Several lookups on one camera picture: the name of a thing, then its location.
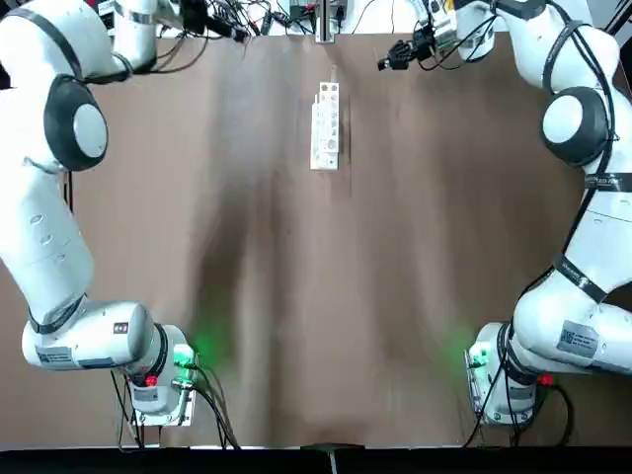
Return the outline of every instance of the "green light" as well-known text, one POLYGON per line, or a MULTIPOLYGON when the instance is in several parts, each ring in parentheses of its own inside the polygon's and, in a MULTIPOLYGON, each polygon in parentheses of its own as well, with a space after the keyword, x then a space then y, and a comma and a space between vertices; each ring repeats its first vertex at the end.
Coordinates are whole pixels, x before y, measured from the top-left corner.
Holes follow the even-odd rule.
POLYGON ((178 368, 176 380, 193 383, 196 380, 196 353, 186 344, 174 345, 174 365, 178 368))

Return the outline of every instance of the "table surface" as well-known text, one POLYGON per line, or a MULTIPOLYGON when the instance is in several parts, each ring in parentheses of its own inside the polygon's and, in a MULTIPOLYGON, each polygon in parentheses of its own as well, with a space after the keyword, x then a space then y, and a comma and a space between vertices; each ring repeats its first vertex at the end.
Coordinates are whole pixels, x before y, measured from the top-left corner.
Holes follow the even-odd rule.
MULTIPOLYGON (((74 182, 90 295, 143 301, 182 327, 218 370, 245 445, 459 445, 473 427, 464 349, 511 317, 577 210, 582 176, 542 145, 547 97, 516 74, 507 35, 457 72, 378 72, 396 39, 217 41, 182 73, 95 88, 109 154, 74 182), (311 103, 333 66, 341 169, 312 172, 311 103)), ((5 311, 24 313, 0 277, 5 311)), ((0 357, 16 362, 4 379, 20 390, 0 391, 14 407, 0 442, 112 445, 108 375, 26 366, 23 327, 3 328, 0 357)), ((573 443, 632 442, 629 378, 562 382, 573 443)), ((544 410, 525 443, 563 429, 560 400, 544 410)), ((197 403, 193 427, 163 441, 213 444, 215 432, 197 403)))
MULTIPOLYGON (((279 10, 279 4, 285 11, 289 10, 287 0, 282 0, 279 3, 277 3, 276 0, 271 0, 270 3, 274 11, 279 10)), ((558 0, 557 3, 564 7, 572 18, 583 20, 587 23, 593 22, 586 0, 558 0)), ((260 26, 265 10, 262 7, 253 5, 249 8, 248 12, 253 21, 259 20, 258 26, 260 26)), ((427 13, 421 0, 350 0, 349 11, 342 25, 341 32, 343 34, 350 34, 355 29, 355 32, 358 34, 411 33, 415 23, 419 19, 425 18, 426 15, 427 13), (360 15, 369 2, 371 2, 371 4, 364 11, 364 15, 358 25, 357 22, 360 15)), ((502 20, 496 22, 495 28, 500 32, 507 30, 502 20)), ((163 38, 172 38, 179 32, 179 30, 170 29, 163 33, 163 38)), ((299 28, 292 28, 288 33, 303 35, 303 32, 299 28)), ((284 34, 285 28, 273 22, 270 35, 279 36, 284 34)))

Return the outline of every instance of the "black cable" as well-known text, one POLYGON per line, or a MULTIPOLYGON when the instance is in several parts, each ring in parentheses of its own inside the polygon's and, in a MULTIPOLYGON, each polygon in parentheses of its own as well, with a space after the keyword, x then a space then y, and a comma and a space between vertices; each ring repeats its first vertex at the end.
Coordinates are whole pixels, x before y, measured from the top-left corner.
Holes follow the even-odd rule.
POLYGON ((479 41, 476 43, 476 46, 474 47, 474 49, 472 49, 472 52, 470 52, 470 54, 467 56, 466 59, 464 59, 460 64, 458 64, 457 66, 452 66, 452 67, 444 67, 443 61, 440 62, 438 64, 438 66, 445 70, 445 71, 453 71, 455 69, 458 69, 459 67, 461 67, 463 64, 466 64, 468 61, 470 61, 472 59, 472 57, 474 57, 474 54, 476 54, 476 51, 478 51, 479 47, 481 47, 481 44, 483 44, 483 42, 485 41, 485 38, 487 37, 487 33, 490 31, 490 29, 494 26, 494 22, 490 22, 490 24, 487 26, 487 28, 485 29, 485 31, 483 32, 483 34, 481 35, 481 38, 479 39, 479 41))
MULTIPOLYGON (((557 3, 551 0, 547 0, 547 4, 551 5, 558 11, 560 17, 565 23, 568 23, 571 21, 571 17, 566 12, 566 10, 560 7, 557 3)), ((612 156, 612 145, 614 142, 614 135, 615 135, 614 102, 612 100, 612 93, 610 91, 610 86, 608 84, 607 78, 605 77, 605 74, 603 73, 603 69, 601 68, 599 62, 594 57, 594 53, 589 47, 586 39, 584 38, 584 36, 579 30, 574 31, 572 35, 572 39, 580 55, 582 56, 582 59, 586 62, 586 64, 589 66, 594 76, 597 78, 599 86, 601 87, 601 90, 603 91, 603 95, 605 96, 606 101, 607 101, 608 117, 606 117, 606 126, 608 128, 608 137, 606 139, 606 142, 604 143, 603 153, 601 155, 601 159, 599 161, 599 165, 596 170, 597 174, 601 174, 607 168, 610 161, 610 157, 612 156)), ((595 189, 589 189, 587 190, 586 195, 584 196, 584 199, 582 199, 580 209, 578 213, 576 214, 575 219, 573 219, 573 223, 571 224, 571 229, 567 235, 566 242, 564 243, 564 247, 562 249, 562 253, 565 253, 566 250, 568 249, 568 246, 571 243, 571 239, 573 238, 573 235, 575 234, 575 231, 577 230, 580 224, 580 221, 584 217, 589 205, 591 204, 591 201, 593 200, 594 194, 595 194, 595 189)))
POLYGON ((224 420, 222 419, 219 410, 217 409, 217 405, 215 404, 215 402, 210 398, 210 396, 204 392, 203 390, 200 390, 197 387, 194 387, 194 390, 206 401, 206 403, 208 404, 208 406, 211 408, 211 410, 213 411, 213 413, 215 414, 215 419, 217 420, 217 422, 221 425, 222 430, 224 431, 225 434, 227 434, 228 437, 228 441, 230 442, 230 444, 235 448, 235 449, 241 449, 241 447, 239 446, 239 444, 237 443, 237 441, 235 440, 234 437, 232 437, 229 433, 228 433, 228 429, 226 428, 226 424, 224 423, 224 420))
MULTIPOLYGON (((125 402, 124 402, 124 398, 120 396, 120 391, 119 391, 119 385, 117 384, 117 379, 115 378, 115 374, 112 370, 110 370, 110 378, 112 379, 112 384, 115 387, 115 390, 117 392, 117 398, 118 398, 118 404, 120 405, 120 410, 121 410, 121 418, 125 420, 126 423, 129 423, 129 416, 127 415, 127 411, 125 409, 125 402)), ((127 387, 127 391, 124 393, 128 393, 129 394, 129 400, 131 401, 131 391, 129 390, 129 385, 127 385, 126 381, 123 382, 125 384, 125 386, 127 387)), ((135 410, 133 408, 133 406, 131 407, 132 410, 132 420, 135 421, 136 419, 136 415, 135 415, 135 410)), ((120 445, 120 440, 122 439, 122 420, 121 420, 121 424, 120 424, 120 431, 119 431, 119 435, 118 435, 118 439, 119 439, 119 445, 120 445)), ((140 436, 138 433, 138 425, 136 425, 136 438, 134 439, 134 441, 136 442, 136 444, 138 444, 139 448, 143 448, 144 445, 140 440, 140 436)))
POLYGON ((556 446, 566 446, 571 439, 571 435, 573 434, 573 429, 575 427, 575 407, 573 406, 571 397, 569 397, 568 392, 563 387, 560 385, 551 385, 549 388, 558 392, 566 404, 566 426, 564 427, 564 432, 562 433, 560 440, 557 441, 556 444, 556 446))
POLYGON ((610 35, 616 35, 619 30, 621 30, 621 27, 625 24, 626 20, 630 18, 630 12, 628 10, 631 7, 632 4, 630 4, 629 0, 619 2, 616 6, 614 15, 603 30, 610 35))
POLYGON ((131 396, 131 388, 129 388, 129 383, 125 379, 125 376, 123 376, 123 383, 125 384, 125 388, 127 389, 127 395, 129 395, 129 403, 131 404, 129 408, 131 409, 131 420, 133 421, 134 427, 136 429, 136 439, 138 439, 139 441, 139 444, 140 444, 139 447, 141 449, 144 449, 145 444, 140 438, 140 429, 138 427, 138 419, 136 418, 136 410, 134 409, 133 402, 132 402, 133 398, 131 396))
MULTIPOLYGON (((221 386, 221 382, 219 381, 219 378, 217 377, 215 372, 210 368, 209 370, 212 373, 213 378, 215 379, 215 382, 217 383, 217 385, 219 387, 219 394, 217 394, 215 392, 212 384, 210 383, 210 380, 208 379, 208 376, 204 372, 204 370, 201 367, 195 367, 195 369, 199 373, 201 373, 202 377, 204 378, 204 382, 206 383, 206 386, 208 387, 208 391, 210 393, 211 399, 213 401, 216 400, 216 399, 219 400, 219 407, 221 408, 221 414, 223 416, 223 420, 224 420, 224 423, 225 423, 226 428, 227 428, 227 433, 225 434, 225 437, 228 438, 228 435, 230 435, 230 436, 232 436, 232 439, 235 440, 235 442, 236 442, 235 433, 233 431, 233 427, 232 427, 232 424, 230 422, 230 418, 228 417, 228 409, 226 407, 226 395, 224 393, 223 387, 221 386)), ((222 441, 221 430, 219 429, 219 424, 217 424, 217 428, 218 428, 219 435, 220 435, 220 441, 222 441)))
POLYGON ((178 38, 178 41, 176 41, 176 43, 171 47, 171 49, 169 49, 167 52, 160 54, 158 56, 156 56, 157 59, 162 59, 163 57, 167 57, 170 56, 171 54, 174 53, 174 50, 177 50, 177 48, 180 48, 182 45, 182 42, 185 40, 186 35, 184 32, 179 33, 176 38, 178 38))
POLYGON ((375 0, 369 0, 369 2, 364 5, 364 8, 362 9, 362 13, 359 14, 359 18, 357 19, 357 23, 355 24, 355 28, 352 31, 352 35, 354 35, 356 33, 357 27, 359 27, 359 22, 362 21, 362 17, 364 16, 364 12, 366 11, 366 9, 368 8, 368 6, 373 3, 375 0))
MULTIPOLYGON (((507 345, 507 347, 510 344, 509 334, 508 334, 507 341, 505 342, 505 344, 507 345)), ((510 377, 509 377, 509 371, 507 370, 506 366, 505 366, 505 393, 507 395, 507 406, 509 408, 510 418, 512 419, 512 428, 513 428, 513 436, 510 435, 510 445, 518 446, 520 444, 520 426, 517 423, 517 416, 515 415, 514 408, 512 407, 512 397, 510 395, 510 377)))
POLYGON ((157 70, 151 71, 151 73, 152 74, 172 74, 174 72, 181 72, 181 71, 184 71, 185 69, 189 69, 194 64, 196 64, 196 62, 198 62, 198 60, 204 54, 204 52, 206 51, 206 47, 208 46, 209 40, 215 40, 215 38, 205 37, 204 45, 201 47, 201 50, 199 51, 199 53, 196 55, 196 57, 194 57, 189 63, 185 64, 184 66, 174 67, 172 69, 166 69, 166 70, 157 69, 157 70))
POLYGON ((424 69, 425 71, 434 71, 438 67, 441 67, 441 65, 444 62, 446 62, 447 59, 451 57, 466 41, 468 41, 474 34, 476 34, 476 32, 478 32, 481 28, 487 26, 488 24, 494 23, 495 20, 496 20, 496 17, 490 17, 487 20, 481 22, 474 30, 468 33, 467 36, 464 39, 462 39, 455 47, 453 47, 450 51, 448 51, 447 54, 441 59, 441 61, 437 61, 435 58, 434 59, 435 63, 431 67, 424 66, 422 62, 420 61, 419 62, 420 67, 424 69))

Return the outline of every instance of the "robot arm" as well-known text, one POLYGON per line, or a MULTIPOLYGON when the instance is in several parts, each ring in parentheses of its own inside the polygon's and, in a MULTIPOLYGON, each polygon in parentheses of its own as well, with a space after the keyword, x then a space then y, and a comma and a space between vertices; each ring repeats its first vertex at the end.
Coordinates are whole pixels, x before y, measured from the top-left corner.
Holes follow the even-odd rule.
POLYGON ((435 40, 435 19, 445 12, 430 0, 428 22, 378 67, 405 69, 412 60, 457 49, 466 61, 481 60, 493 49, 495 19, 502 19, 520 76, 553 95, 541 122, 544 143, 587 175, 562 253, 520 297, 512 321, 485 326, 465 354, 481 422, 512 424, 513 413, 526 423, 539 373, 632 372, 632 314, 602 303, 632 280, 632 107, 612 86, 619 57, 614 38, 573 22, 554 2, 453 0, 453 7, 451 39, 442 23, 442 40, 435 40))
POLYGON ((49 370, 118 367, 133 384, 134 408, 163 424, 182 413, 172 382, 185 336, 138 302, 88 299, 92 256, 58 183, 59 173, 103 160, 106 120, 85 81, 153 65, 158 6, 118 0, 114 48, 82 0, 35 0, 0 24, 0 60, 14 87, 0 92, 0 258, 29 307, 26 360, 49 370))

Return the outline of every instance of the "wires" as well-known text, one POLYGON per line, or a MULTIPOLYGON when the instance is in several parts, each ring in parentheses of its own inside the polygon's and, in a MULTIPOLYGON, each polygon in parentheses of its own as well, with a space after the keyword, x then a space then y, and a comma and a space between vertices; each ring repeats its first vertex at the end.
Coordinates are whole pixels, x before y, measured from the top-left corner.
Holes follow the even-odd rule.
MULTIPOLYGON (((122 422, 123 420, 125 420, 126 423, 129 424, 130 419, 129 416, 127 415, 127 411, 125 409, 125 397, 128 394, 129 395, 129 400, 131 401, 131 390, 129 389, 129 384, 127 383, 126 380, 123 381, 123 383, 125 384, 125 386, 127 387, 126 391, 123 392, 123 395, 120 395, 120 391, 119 391, 119 385, 117 384, 117 378, 115 377, 115 373, 113 370, 110 370, 110 378, 112 379, 112 384, 115 387, 115 390, 117 392, 117 399, 118 399, 118 404, 120 406, 120 410, 121 410, 121 414, 120 414, 120 424, 118 426, 118 449, 120 449, 122 451, 122 447, 121 447, 121 440, 122 440, 122 422)), ((138 447, 140 449, 143 449, 145 447, 144 442, 142 440, 142 437, 140 435, 140 431, 138 428, 138 420, 136 419, 136 411, 134 410, 133 406, 131 407, 131 421, 134 423, 135 428, 136 428, 136 435, 132 435, 134 441, 136 442, 136 444, 138 445, 138 447)))
POLYGON ((575 407, 573 406, 573 402, 571 402, 571 397, 569 397, 568 392, 560 385, 551 385, 549 389, 558 392, 562 396, 564 404, 566 405, 566 426, 564 427, 564 432, 562 433, 560 440, 557 441, 556 444, 556 446, 566 446, 571 439, 571 434, 575 428, 575 407))
POLYGON ((430 67, 426 67, 424 66, 424 64, 422 64, 422 62, 419 62, 419 65, 422 69, 424 69, 425 71, 434 71, 435 69, 437 69, 438 67, 441 67, 443 69, 446 70, 454 70, 454 69, 458 69, 459 67, 461 67, 465 62, 467 62, 469 59, 471 59, 474 56, 474 53, 478 50, 478 48, 480 47, 480 45, 483 43, 483 41, 485 40, 485 36, 487 35, 489 29, 492 27, 492 25, 494 24, 494 21, 496 20, 496 16, 490 17, 487 20, 481 22, 478 27, 476 27, 474 30, 472 30, 470 33, 467 34, 467 36, 462 39, 455 47, 453 47, 450 51, 447 52, 447 54, 439 61, 436 60, 436 56, 434 57, 434 65, 430 66, 430 67), (461 64, 459 64, 456 67, 442 67, 442 65, 447 61, 447 59, 449 57, 451 57, 460 47, 462 47, 466 41, 468 41, 470 38, 472 38, 476 32, 478 32, 481 28, 484 27, 488 27, 488 29, 485 31, 484 34, 481 35, 481 38, 479 40, 479 42, 477 43, 476 47, 474 48, 474 50, 470 53, 470 55, 468 56, 468 58, 463 61, 461 64))
POLYGON ((391 35, 395 33, 395 0, 391 2, 391 35))
POLYGON ((458 64, 456 66, 453 66, 453 67, 444 67, 443 66, 443 62, 447 59, 447 56, 446 56, 441 62, 438 62, 437 65, 441 69, 443 69, 445 71, 453 71, 453 70, 458 69, 459 67, 461 67, 463 64, 469 62, 472 59, 472 57, 474 57, 474 54, 476 54, 476 51, 478 51, 478 49, 481 47, 481 44, 483 44, 483 42, 487 38, 487 34, 490 32, 490 30, 494 26, 494 20, 496 20, 497 18, 498 18, 497 16, 494 16, 491 19, 488 19, 488 20, 490 20, 489 25, 487 26, 487 28, 485 29, 485 31, 481 35, 479 41, 476 43, 476 46, 474 47, 474 49, 472 49, 472 52, 470 52, 470 54, 467 56, 467 58, 464 59, 460 64, 458 64))
POLYGON ((625 25, 625 22, 629 21, 630 14, 632 14, 632 4, 630 4, 629 0, 619 1, 614 15, 603 30, 610 35, 616 35, 625 25))
POLYGON ((221 382, 219 381, 219 378, 217 377, 215 372, 210 369, 213 379, 217 383, 219 389, 219 393, 217 393, 217 391, 210 383, 210 380, 208 379, 208 376, 206 375, 204 370, 198 366, 195 366, 194 369, 201 374, 207 388, 207 390, 202 390, 199 387, 195 387, 195 391, 206 401, 206 403, 215 415, 215 420, 217 422, 217 433, 219 435, 219 442, 222 448, 225 449, 226 443, 229 443, 234 449, 241 449, 235 437, 235 433, 233 432, 232 425, 230 424, 230 419, 228 418, 228 411, 226 409, 226 396, 224 393, 224 389, 221 386, 221 382))
POLYGON ((206 47, 208 46, 208 41, 211 40, 211 37, 207 36, 204 39, 204 44, 201 47, 201 50, 199 51, 199 53, 196 55, 196 57, 194 57, 190 62, 188 62, 187 64, 183 65, 183 66, 178 66, 178 67, 174 67, 172 69, 163 69, 169 62, 171 62, 171 60, 173 60, 173 58, 175 57, 175 54, 178 53, 178 51, 180 50, 179 48, 176 50, 175 54, 173 56, 171 56, 168 60, 166 60, 165 62, 163 62, 160 66, 158 66, 156 69, 151 71, 151 74, 172 74, 174 72, 180 72, 180 71, 184 71, 185 69, 189 69, 190 67, 192 67, 194 64, 196 64, 196 62, 199 61, 199 59, 202 57, 202 55, 204 54, 204 52, 206 51, 206 47))
POLYGON ((359 23, 362 21, 362 17, 364 16, 364 12, 369 7, 369 5, 371 3, 373 3, 374 1, 375 0, 369 0, 369 2, 366 5, 364 5, 364 8, 362 9, 362 12, 359 14, 359 18, 357 19, 357 23, 355 24, 354 30, 352 31, 352 35, 356 34, 357 27, 359 27, 359 23))
POLYGON ((557 385, 552 382, 542 383, 540 379, 538 379, 538 383, 536 385, 533 416, 526 425, 519 428, 519 433, 523 434, 533 426, 533 422, 538 417, 540 410, 542 409, 542 406, 544 405, 544 402, 546 401, 547 396, 550 392, 558 392, 562 397, 564 405, 566 406, 566 425, 564 426, 564 431, 562 432, 560 439, 554 444, 555 446, 559 447, 566 446, 571 440, 571 435, 573 434, 573 429, 575 428, 575 407, 573 406, 573 402, 571 401, 571 397, 569 396, 568 392, 561 385, 557 385))

